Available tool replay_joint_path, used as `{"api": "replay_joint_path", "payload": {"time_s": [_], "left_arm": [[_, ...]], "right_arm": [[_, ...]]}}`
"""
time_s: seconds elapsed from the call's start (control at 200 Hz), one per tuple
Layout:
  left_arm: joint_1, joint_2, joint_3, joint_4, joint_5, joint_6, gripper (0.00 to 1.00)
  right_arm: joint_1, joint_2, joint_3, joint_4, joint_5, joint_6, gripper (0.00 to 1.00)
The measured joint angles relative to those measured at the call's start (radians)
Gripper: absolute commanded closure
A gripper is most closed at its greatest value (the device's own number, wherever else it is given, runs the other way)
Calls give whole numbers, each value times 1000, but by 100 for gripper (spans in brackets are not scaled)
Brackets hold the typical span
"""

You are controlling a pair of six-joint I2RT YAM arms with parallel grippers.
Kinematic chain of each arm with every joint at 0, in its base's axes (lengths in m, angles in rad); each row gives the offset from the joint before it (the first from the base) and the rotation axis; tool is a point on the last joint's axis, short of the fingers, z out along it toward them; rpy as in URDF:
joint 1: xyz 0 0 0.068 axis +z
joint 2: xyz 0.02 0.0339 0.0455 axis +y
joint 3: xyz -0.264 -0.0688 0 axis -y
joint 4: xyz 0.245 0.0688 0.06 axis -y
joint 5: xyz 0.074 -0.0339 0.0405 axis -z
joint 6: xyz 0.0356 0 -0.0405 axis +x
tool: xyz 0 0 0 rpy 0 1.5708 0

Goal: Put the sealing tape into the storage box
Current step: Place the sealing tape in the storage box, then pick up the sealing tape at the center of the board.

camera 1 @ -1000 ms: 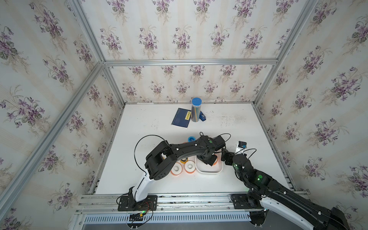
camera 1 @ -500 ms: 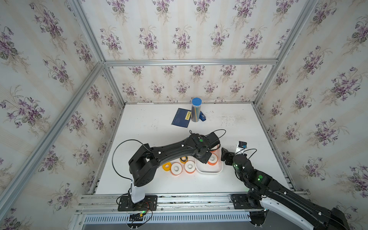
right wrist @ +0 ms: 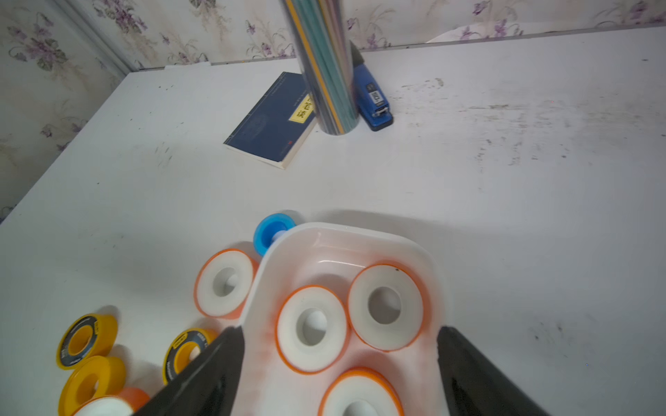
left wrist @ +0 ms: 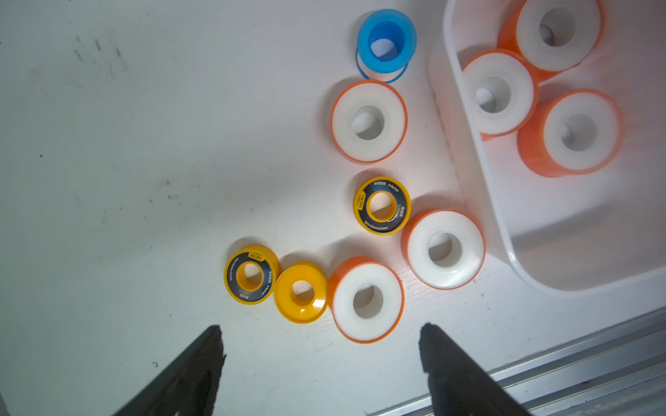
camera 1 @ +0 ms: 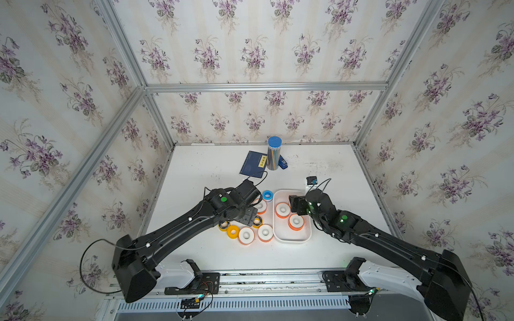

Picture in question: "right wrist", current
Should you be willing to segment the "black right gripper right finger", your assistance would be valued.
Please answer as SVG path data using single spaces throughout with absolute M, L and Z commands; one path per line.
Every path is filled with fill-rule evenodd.
M 460 331 L 443 326 L 438 364 L 451 415 L 546 415 Z

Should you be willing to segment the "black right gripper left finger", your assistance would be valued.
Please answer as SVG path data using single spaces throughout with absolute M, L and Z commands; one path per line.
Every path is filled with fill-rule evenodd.
M 245 354 L 241 327 L 224 329 L 138 415 L 229 415 Z

